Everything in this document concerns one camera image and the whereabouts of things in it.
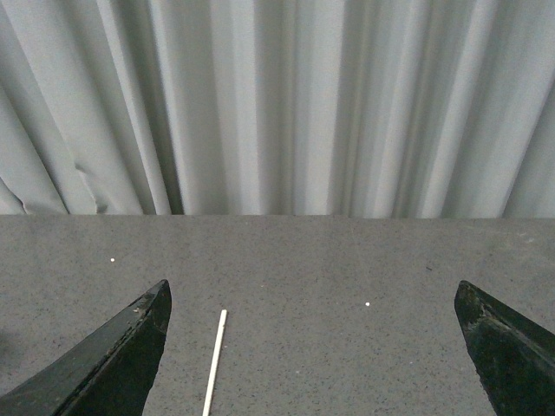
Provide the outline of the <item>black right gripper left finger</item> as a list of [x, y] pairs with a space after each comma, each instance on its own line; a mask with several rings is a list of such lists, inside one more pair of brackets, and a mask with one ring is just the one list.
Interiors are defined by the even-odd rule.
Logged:
[[140, 415], [172, 310], [162, 280], [58, 360], [1, 398], [3, 415]]

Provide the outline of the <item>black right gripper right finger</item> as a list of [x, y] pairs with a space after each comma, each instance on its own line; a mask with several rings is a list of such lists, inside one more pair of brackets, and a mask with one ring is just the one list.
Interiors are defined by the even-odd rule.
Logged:
[[554, 334], [468, 281], [454, 309], [495, 413], [553, 415]]

